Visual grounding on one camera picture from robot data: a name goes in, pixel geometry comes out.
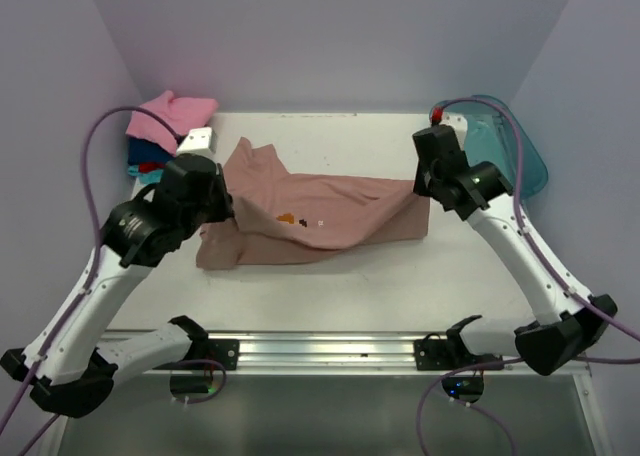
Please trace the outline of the dusty pink printed t-shirt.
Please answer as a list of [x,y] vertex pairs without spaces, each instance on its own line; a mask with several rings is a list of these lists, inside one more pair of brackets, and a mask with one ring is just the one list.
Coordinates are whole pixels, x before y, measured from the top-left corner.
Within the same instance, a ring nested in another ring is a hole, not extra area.
[[291,173],[273,145],[246,138],[223,171],[234,215],[202,226],[202,270],[308,264],[428,233],[430,201],[409,180]]

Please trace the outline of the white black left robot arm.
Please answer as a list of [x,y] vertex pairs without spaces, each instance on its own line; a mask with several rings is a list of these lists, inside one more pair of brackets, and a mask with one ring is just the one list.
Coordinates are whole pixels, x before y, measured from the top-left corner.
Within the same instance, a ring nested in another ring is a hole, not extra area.
[[4,353],[2,368],[25,384],[41,410],[82,418],[116,386],[148,370],[208,366],[208,334],[186,316],[120,343],[102,344],[100,339],[167,254],[203,224],[232,215],[220,164],[195,154],[170,161],[159,183],[111,211],[97,249],[62,307],[27,347]]

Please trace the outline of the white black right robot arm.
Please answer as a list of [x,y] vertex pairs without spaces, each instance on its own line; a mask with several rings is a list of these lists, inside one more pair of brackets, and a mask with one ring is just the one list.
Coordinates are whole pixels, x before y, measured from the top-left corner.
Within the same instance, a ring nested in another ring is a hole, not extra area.
[[452,368],[520,357],[548,376],[594,345],[617,306],[608,295],[595,296],[575,278],[556,281],[567,268],[522,214],[512,185],[490,162],[470,165],[455,130],[435,125],[413,134],[418,156],[414,191],[453,211],[491,247],[524,294],[531,321],[469,316],[428,335],[422,351]]

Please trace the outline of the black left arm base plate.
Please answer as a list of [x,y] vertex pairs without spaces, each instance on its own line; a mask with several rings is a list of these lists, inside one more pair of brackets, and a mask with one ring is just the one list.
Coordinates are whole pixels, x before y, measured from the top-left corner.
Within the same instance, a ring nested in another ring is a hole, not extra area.
[[212,361],[219,363],[227,371],[235,371],[240,356],[240,341],[231,338],[209,339],[207,346],[201,344],[196,350],[179,361],[157,366],[156,370],[203,370],[214,369]]

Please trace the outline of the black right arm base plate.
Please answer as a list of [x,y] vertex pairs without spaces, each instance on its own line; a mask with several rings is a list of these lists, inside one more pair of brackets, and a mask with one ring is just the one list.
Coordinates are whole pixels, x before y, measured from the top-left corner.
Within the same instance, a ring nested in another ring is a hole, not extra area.
[[413,342],[413,356],[418,371],[450,371],[480,363],[501,362],[491,354],[473,355],[462,342],[439,333],[430,333]]

